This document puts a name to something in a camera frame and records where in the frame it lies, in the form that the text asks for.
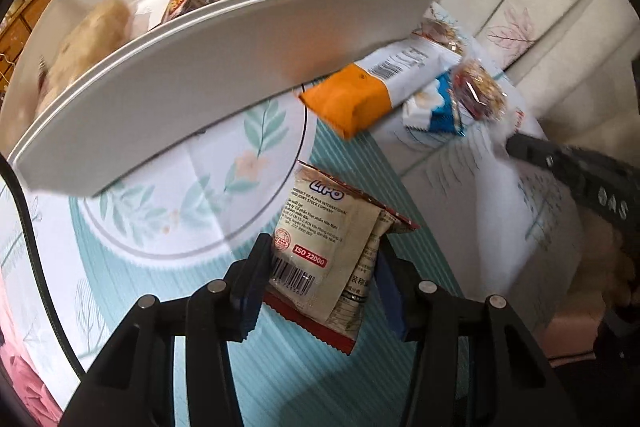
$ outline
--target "packaged bread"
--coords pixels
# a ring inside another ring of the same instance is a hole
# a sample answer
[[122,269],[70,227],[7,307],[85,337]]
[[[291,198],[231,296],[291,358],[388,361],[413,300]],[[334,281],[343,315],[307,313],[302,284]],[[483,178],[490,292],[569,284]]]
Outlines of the packaged bread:
[[380,237],[417,227],[388,206],[298,161],[273,233],[265,303],[350,354],[358,338]]
[[82,74],[126,44],[130,17],[124,1],[105,0],[66,36],[40,87],[36,116]]

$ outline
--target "leaf print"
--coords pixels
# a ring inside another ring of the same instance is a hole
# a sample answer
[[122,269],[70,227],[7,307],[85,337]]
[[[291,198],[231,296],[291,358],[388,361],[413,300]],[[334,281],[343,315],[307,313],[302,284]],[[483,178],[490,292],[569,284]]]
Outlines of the leaf print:
[[146,188],[145,192],[142,194],[142,198],[140,198],[140,206],[143,206],[148,200],[151,199],[155,188],[155,185],[151,185],[150,187]]
[[270,139],[268,139],[264,145],[262,146],[262,152],[267,152],[269,149],[276,147],[276,145],[278,143],[280,143],[285,136],[287,136],[287,131],[289,130],[289,127],[285,127],[283,130],[281,130],[279,133],[277,133],[275,136],[271,137]]
[[504,11],[504,18],[507,20],[509,24],[518,26],[518,16],[516,15],[516,11],[513,9],[513,7],[509,6]]
[[117,206],[115,206],[115,205],[113,206],[112,213],[113,213],[113,224],[118,229],[118,232],[120,232],[122,235],[124,235],[126,237],[127,230],[124,227],[124,221],[122,219],[122,214],[118,210]]
[[75,308],[76,324],[84,342],[84,353],[79,358],[83,359],[97,354],[109,338],[109,329],[86,279],[80,280],[76,286]]
[[155,185],[127,187],[118,182],[100,194],[100,217],[106,221],[111,215],[116,230],[123,237],[132,237],[136,245],[143,247],[145,239],[155,238],[169,218],[165,208],[153,205],[154,192]]
[[251,182],[248,180],[237,180],[225,187],[228,192],[248,192],[252,188],[258,186],[258,182]]
[[206,175],[196,181],[182,200],[180,206],[180,222],[192,229],[208,227],[210,220],[222,212],[226,205],[226,198],[216,194],[209,188],[210,176]]
[[133,242],[142,247],[144,244],[144,240],[142,239],[142,232],[135,225],[131,225],[131,235],[133,237]]
[[[38,211],[38,198],[33,198],[29,205],[29,214],[31,222],[34,224],[34,233],[37,237],[37,229],[35,223],[42,220],[42,214]],[[12,233],[8,236],[4,245],[0,245],[0,269],[2,276],[8,277],[18,261],[27,254],[27,246],[24,242],[24,230],[19,223],[16,223]]]
[[180,220],[190,229],[204,229],[209,226],[209,221],[203,221],[191,214],[182,214]]
[[109,204],[109,197],[106,192],[100,194],[100,217],[104,221],[104,218],[107,217],[107,206]]
[[531,20],[531,17],[529,16],[529,10],[528,9],[524,9],[524,12],[522,12],[522,20],[520,22],[520,25],[522,26],[522,31],[524,35],[529,36],[530,38],[532,38],[533,36],[533,21]]
[[278,100],[270,100],[267,106],[266,119],[273,118],[278,112]]
[[249,109],[246,115],[258,125],[262,125],[262,114],[258,113],[257,107]]
[[210,174],[206,174],[202,176],[196,181],[189,189],[187,193],[184,195],[184,199],[182,200],[182,208],[187,208],[191,206],[197,206],[198,201],[200,201],[200,197],[202,196],[203,190],[209,185],[209,179],[211,178]]
[[273,120],[270,120],[270,122],[264,128],[264,133],[262,138],[263,141],[278,130],[278,127],[280,127],[282,125],[282,122],[284,122],[285,116],[287,116],[286,111],[281,111],[281,113],[276,115],[276,117],[274,117]]
[[226,172],[225,176],[225,190],[236,179],[236,162],[233,162]]
[[522,42],[526,42],[518,38],[513,29],[508,26],[492,26],[486,37],[505,50],[518,49]]
[[533,21],[527,8],[519,16],[513,7],[509,7],[504,11],[504,18],[508,23],[506,26],[487,28],[487,39],[507,51],[506,61],[502,64],[506,67],[535,44],[535,39]]
[[140,192],[142,192],[143,189],[144,187],[142,187],[141,185],[139,185],[138,187],[128,188],[123,192],[123,194],[121,195],[121,198],[123,200],[130,200],[134,196],[137,196],[138,194],[140,194]]
[[[244,133],[251,146],[257,150],[256,156],[260,156],[266,150],[267,140],[277,133],[286,119],[287,112],[285,110],[278,112],[278,107],[277,100],[270,100],[246,112]],[[270,147],[273,147],[283,137],[270,142]]]
[[246,139],[249,140],[249,143],[254,147],[254,149],[260,149],[260,133],[256,128],[251,124],[250,120],[244,120],[244,134],[246,135]]
[[166,208],[152,208],[145,214],[145,219],[152,219],[153,217],[160,217],[166,214]]

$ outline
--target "lipo biscuit packet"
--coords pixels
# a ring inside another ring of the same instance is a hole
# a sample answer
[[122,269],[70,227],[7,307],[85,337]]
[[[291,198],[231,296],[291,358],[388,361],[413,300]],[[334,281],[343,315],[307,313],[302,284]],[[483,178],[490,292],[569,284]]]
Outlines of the lipo biscuit packet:
[[415,228],[363,192],[299,162],[273,234],[264,300],[349,354],[362,323],[380,237]]

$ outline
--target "white plastic tray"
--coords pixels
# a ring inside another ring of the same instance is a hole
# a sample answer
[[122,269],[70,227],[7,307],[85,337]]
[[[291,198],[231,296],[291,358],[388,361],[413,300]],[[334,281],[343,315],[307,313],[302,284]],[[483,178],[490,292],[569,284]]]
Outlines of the white plastic tray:
[[217,2],[85,73],[9,160],[31,190],[92,196],[201,128],[404,38],[432,1]]

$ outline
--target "pink cloth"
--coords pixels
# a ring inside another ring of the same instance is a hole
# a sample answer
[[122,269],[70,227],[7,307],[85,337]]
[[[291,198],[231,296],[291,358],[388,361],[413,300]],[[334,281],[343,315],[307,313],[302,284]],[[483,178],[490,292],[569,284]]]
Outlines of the pink cloth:
[[56,427],[62,410],[31,365],[20,355],[12,355],[11,350],[12,346],[4,344],[0,347],[0,358],[15,392],[42,427]]
[[56,427],[62,416],[60,406],[33,369],[33,362],[22,338],[15,330],[14,318],[0,274],[0,329],[4,344],[0,360],[20,400],[41,427]]

